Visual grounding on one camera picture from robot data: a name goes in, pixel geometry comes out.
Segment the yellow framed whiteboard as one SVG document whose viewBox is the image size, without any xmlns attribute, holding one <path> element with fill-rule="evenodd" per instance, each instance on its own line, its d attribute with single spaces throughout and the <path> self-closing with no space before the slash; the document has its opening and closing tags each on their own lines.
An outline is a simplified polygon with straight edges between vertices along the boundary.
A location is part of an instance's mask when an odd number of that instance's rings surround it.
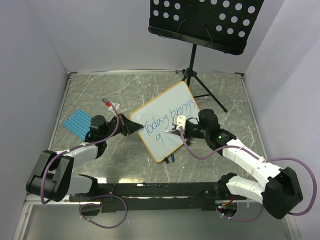
<svg viewBox="0 0 320 240">
<path fill-rule="evenodd" d="M 143 125 L 138 134 L 153 159 L 159 163 L 183 145 L 179 136 L 164 132 L 174 127 L 174 116 L 197 118 L 199 111 L 188 85 L 180 81 L 133 111 L 129 119 Z"/>
</svg>

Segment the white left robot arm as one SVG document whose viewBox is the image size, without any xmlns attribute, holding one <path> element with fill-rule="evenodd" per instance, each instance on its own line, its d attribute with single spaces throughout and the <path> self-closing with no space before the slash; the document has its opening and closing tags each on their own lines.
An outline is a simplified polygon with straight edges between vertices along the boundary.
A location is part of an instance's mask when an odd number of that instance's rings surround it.
<svg viewBox="0 0 320 240">
<path fill-rule="evenodd" d="M 85 174 L 73 174 L 73 169 L 101 157 L 109 138 L 117 134 L 128 136 L 141 129 L 142 124 L 129 120 L 122 113 L 110 121 L 102 115 L 92 117 L 83 143 L 62 151 L 44 150 L 39 155 L 27 180 L 26 191 L 39 196 L 43 204 L 77 194 L 87 201 L 95 200 L 99 195 L 98 180 Z"/>
</svg>

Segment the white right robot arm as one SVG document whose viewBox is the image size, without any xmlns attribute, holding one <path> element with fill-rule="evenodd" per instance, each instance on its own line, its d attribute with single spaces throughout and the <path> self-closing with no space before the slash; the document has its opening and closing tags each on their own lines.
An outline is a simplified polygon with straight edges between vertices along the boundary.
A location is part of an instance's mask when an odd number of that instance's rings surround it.
<svg viewBox="0 0 320 240">
<path fill-rule="evenodd" d="M 254 178 L 248 180 L 235 173 L 224 175 L 218 187 L 223 199 L 234 195 L 254 200 L 276 219 L 285 217 L 303 200 L 296 172 L 267 162 L 250 150 L 234 134 L 221 128 L 212 109 L 201 110 L 196 123 L 184 115 L 175 115 L 172 125 L 170 133 L 179 135 L 184 144 L 191 139 L 204 139 L 214 154 L 233 161 Z"/>
</svg>

